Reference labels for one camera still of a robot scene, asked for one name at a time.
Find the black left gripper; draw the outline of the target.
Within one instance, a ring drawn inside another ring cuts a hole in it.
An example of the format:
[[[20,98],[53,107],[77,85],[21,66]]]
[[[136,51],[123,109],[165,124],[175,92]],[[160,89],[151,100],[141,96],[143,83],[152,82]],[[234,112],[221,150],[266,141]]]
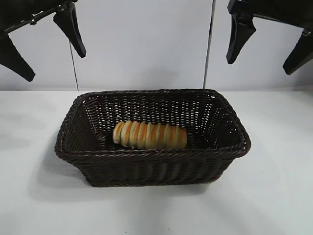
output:
[[[75,3],[66,3],[67,0],[1,0],[0,1],[0,64],[31,82],[35,72],[17,51],[5,30],[22,21],[30,21],[33,15],[50,9],[60,9],[53,17],[53,21],[67,36],[81,58],[86,57],[86,48],[83,44]]]

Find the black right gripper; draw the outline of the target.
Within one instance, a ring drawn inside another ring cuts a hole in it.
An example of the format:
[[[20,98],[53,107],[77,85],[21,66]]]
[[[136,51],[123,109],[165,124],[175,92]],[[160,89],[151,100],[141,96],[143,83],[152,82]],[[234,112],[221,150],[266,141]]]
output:
[[[256,32],[253,18],[260,18],[303,29],[303,34],[285,60],[283,69],[291,75],[313,59],[313,1],[312,0],[231,0],[231,34],[226,55],[233,64],[241,49]]]

